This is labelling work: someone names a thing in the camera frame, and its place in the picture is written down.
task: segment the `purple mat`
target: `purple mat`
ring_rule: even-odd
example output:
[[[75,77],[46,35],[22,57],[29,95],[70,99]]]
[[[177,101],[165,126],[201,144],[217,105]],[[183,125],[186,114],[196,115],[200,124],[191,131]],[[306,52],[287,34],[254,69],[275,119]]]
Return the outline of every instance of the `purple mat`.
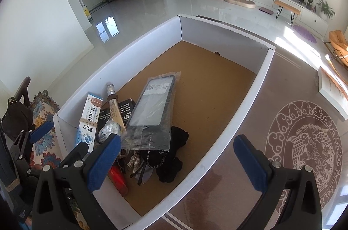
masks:
[[[293,29],[302,37],[304,37],[305,39],[307,39],[308,41],[312,42],[312,43],[317,43],[317,40],[315,39],[315,37],[307,30],[305,29],[303,26],[298,26],[298,25],[294,25]]]

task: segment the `black product box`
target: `black product box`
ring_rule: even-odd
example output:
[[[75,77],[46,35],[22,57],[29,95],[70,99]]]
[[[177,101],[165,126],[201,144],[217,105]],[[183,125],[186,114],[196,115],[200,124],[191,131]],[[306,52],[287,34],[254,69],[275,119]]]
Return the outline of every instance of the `black product box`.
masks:
[[[132,111],[135,107],[135,101],[131,98],[127,99],[125,101],[120,102],[118,104],[118,107],[120,108],[123,123],[124,123],[124,125],[126,125],[128,122],[128,119],[132,115]]]
[[[122,117],[122,121],[124,125],[126,125],[126,123],[128,122],[128,119],[131,117],[134,107],[135,107],[135,102],[131,98],[125,101],[122,101],[118,104],[118,108],[120,109],[120,113],[121,113],[121,117]],[[109,118],[110,118],[109,107],[100,111],[98,124],[97,124],[98,131],[100,131],[105,126]]]

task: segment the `flower vase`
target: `flower vase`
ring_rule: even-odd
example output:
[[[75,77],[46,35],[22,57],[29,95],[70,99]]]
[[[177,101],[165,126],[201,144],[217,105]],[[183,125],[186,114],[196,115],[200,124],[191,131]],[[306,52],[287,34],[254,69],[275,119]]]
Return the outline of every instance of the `flower vase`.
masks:
[[[328,20],[328,16],[327,16],[324,12],[320,12],[319,16],[320,16],[324,21],[327,21],[327,20]]]

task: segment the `potted plant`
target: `potted plant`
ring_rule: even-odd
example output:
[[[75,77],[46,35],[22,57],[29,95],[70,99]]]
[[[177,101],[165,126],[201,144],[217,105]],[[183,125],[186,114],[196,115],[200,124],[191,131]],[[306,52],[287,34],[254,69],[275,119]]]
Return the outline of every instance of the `potted plant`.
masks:
[[[327,20],[328,18],[333,19],[334,15],[336,15],[333,9],[328,6],[327,1],[324,2],[323,0],[320,0],[317,5],[321,7],[320,17],[323,20]]]
[[[308,0],[307,5],[306,5],[307,9],[309,9],[309,10],[312,9],[312,3],[313,3],[313,1],[314,1],[314,0]]]

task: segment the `patterned cushion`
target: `patterned cushion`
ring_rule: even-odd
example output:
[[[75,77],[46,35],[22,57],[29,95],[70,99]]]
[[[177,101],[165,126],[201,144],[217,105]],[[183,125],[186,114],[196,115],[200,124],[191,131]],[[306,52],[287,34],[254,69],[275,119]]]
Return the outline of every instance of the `patterned cushion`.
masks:
[[[40,92],[35,96],[30,109],[34,114],[33,123],[38,127],[47,120],[53,122],[53,115],[59,111],[59,106],[47,94]],[[51,167],[57,168],[61,161],[62,153],[53,127],[33,145],[29,165],[33,167],[39,164],[43,167],[49,164]]]

